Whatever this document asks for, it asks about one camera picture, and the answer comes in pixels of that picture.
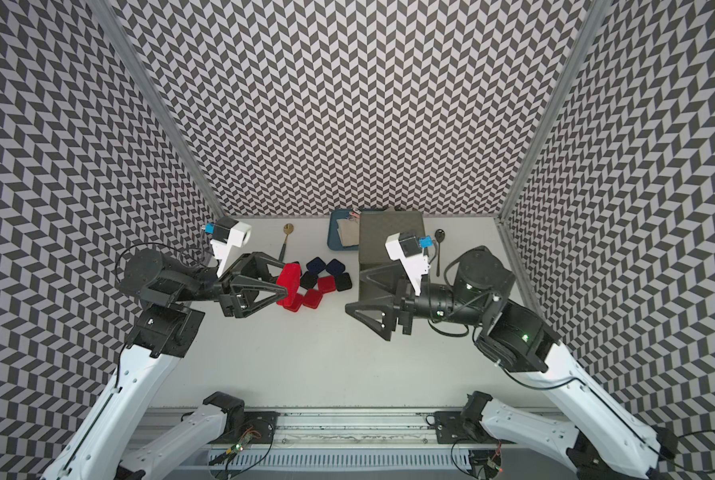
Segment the three-drawer storage cabinet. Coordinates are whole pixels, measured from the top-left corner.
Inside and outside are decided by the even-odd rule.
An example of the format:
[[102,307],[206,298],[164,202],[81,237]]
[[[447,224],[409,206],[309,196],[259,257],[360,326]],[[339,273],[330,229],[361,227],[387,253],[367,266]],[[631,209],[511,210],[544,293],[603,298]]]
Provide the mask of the three-drawer storage cabinet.
[[[364,211],[359,226],[359,273],[371,266],[383,265],[395,261],[389,259],[385,250],[385,240],[390,235],[401,232],[413,232],[417,237],[427,236],[423,213],[407,211]],[[361,294],[359,300],[380,298],[387,294]]]

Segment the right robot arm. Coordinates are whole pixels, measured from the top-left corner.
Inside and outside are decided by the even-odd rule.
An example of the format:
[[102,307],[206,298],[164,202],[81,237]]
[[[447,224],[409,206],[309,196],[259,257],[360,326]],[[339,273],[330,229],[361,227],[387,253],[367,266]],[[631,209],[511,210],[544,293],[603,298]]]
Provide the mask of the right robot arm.
[[461,410],[469,439],[507,441],[527,447],[573,471],[579,479],[659,479],[659,462],[677,454],[677,436],[651,427],[617,403],[581,367],[559,334],[537,313],[509,299],[515,275],[485,246],[461,254],[452,284],[419,285],[409,268],[427,271],[425,256],[393,255],[393,264],[363,272],[393,273],[385,296],[350,303],[349,316],[390,340],[415,320],[453,323],[473,330],[475,348],[523,388],[545,394],[563,420],[511,407],[495,396],[473,392]]

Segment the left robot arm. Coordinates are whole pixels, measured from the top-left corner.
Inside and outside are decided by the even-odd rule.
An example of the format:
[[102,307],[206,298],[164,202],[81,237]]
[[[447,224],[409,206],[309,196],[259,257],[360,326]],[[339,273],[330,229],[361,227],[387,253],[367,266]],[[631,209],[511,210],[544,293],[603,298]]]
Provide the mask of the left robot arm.
[[205,314],[191,303],[217,302],[225,316],[247,318],[287,297],[287,288],[273,274],[284,267],[262,252],[241,255],[225,273],[189,267],[153,249],[137,253],[119,288],[137,298],[143,312],[103,393],[43,478],[163,479],[215,440],[249,439],[253,429],[246,423],[243,400],[215,392],[156,440],[126,451],[156,394],[197,338]]

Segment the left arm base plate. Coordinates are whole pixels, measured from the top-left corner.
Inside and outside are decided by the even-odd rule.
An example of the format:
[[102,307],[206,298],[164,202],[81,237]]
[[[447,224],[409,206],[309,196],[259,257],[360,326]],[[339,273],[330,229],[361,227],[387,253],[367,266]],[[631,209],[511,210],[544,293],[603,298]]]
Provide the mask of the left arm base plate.
[[251,433],[252,445],[269,445],[276,435],[280,414],[274,410],[247,411],[244,418],[230,420],[229,430],[223,437],[225,443],[238,443],[247,432]]

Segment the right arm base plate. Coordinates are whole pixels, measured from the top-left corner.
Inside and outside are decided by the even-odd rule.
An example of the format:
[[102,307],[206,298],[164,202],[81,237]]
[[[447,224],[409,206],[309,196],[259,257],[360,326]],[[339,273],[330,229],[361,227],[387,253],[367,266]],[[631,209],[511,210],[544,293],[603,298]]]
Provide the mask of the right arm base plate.
[[461,413],[453,410],[439,410],[433,412],[433,430],[437,436],[437,443],[453,445],[455,442],[469,444],[493,443],[493,437],[487,435],[485,430],[475,424],[469,424],[461,419]]

